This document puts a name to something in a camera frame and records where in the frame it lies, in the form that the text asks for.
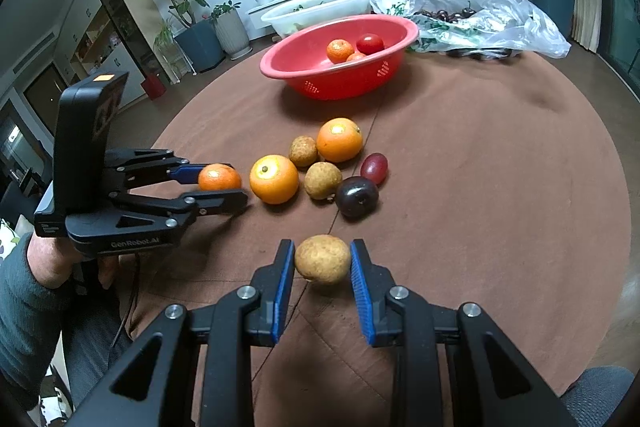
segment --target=black cable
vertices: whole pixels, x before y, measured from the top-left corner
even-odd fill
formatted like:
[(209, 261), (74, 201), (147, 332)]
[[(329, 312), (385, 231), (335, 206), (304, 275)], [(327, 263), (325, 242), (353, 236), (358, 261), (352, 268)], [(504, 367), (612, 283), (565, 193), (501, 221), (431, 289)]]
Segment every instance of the black cable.
[(122, 334), (122, 330), (124, 330), (124, 326), (127, 323), (127, 321), (129, 320), (129, 315), (131, 314), (131, 311), (133, 309), (134, 306), (134, 301), (135, 301), (135, 305), (138, 305), (138, 293), (140, 291), (140, 255), (135, 253), (134, 254), (136, 256), (136, 267), (134, 269), (133, 272), (133, 281), (131, 283), (131, 293), (129, 295), (129, 305), (127, 306), (127, 313), (126, 315), (124, 315), (124, 318), (122, 319), (122, 322), (120, 323), (120, 327), (118, 328), (118, 331), (116, 332), (116, 336), (113, 337), (113, 341), (111, 342), (111, 346), (109, 346), (109, 354), (107, 355), (107, 369), (111, 367), (111, 354), (113, 352), (113, 348), (115, 347), (116, 343), (118, 342), (118, 339), (120, 338), (121, 334)]

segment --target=person's leg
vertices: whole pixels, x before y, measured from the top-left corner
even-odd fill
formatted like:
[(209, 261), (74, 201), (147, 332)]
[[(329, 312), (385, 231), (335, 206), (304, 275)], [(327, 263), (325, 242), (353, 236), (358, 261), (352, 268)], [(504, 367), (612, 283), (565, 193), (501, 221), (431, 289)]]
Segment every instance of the person's leg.
[(634, 381), (624, 367), (587, 369), (561, 397), (578, 427), (602, 427)]
[[(78, 407), (107, 371), (109, 346), (120, 326), (118, 298), (113, 288), (100, 296), (77, 296), (62, 325), (66, 370), (74, 406)], [(131, 344), (122, 332), (111, 363)]]

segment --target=white plastic basin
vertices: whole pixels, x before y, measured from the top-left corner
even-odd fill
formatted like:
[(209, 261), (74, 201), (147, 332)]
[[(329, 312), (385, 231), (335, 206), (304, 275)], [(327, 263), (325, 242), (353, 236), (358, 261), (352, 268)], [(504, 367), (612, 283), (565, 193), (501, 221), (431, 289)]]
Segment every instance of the white plastic basin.
[(284, 38), (314, 24), (333, 21), (349, 15), (370, 13), (369, 1), (291, 0), (269, 10), (261, 19), (262, 22), (273, 26), (278, 35)]

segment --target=red colander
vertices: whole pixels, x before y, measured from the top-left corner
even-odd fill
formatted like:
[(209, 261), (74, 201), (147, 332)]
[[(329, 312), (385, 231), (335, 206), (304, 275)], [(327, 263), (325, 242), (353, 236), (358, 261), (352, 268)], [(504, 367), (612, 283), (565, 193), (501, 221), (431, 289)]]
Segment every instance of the red colander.
[[(384, 51), (367, 58), (333, 64), (326, 47), (344, 39), (354, 48), (367, 33), (379, 35)], [(351, 98), (388, 82), (398, 70), (404, 49), (418, 38), (418, 26), (391, 15), (356, 15), (322, 23), (286, 37), (264, 54), (260, 71), (284, 80), (297, 92), (318, 100)]]

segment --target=wooden floor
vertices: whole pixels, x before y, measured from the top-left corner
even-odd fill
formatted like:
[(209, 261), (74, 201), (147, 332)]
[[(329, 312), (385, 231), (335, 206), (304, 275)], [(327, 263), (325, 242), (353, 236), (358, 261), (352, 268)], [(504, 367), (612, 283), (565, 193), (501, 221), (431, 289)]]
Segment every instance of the wooden floor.
[[(269, 45), (270, 37), (252, 41), (254, 53)], [(578, 44), (572, 46), (567, 58), (549, 61), (596, 109), (616, 144), (625, 169), (632, 213), (630, 261), (609, 332), (591, 365), (623, 365), (636, 373), (640, 369), (640, 103), (606, 63)], [(237, 63), (226, 59), (211, 71), (185, 76), (180, 84), (168, 88), (158, 100), (143, 100), (127, 108), (113, 121), (110, 146), (151, 147), (194, 96)]]

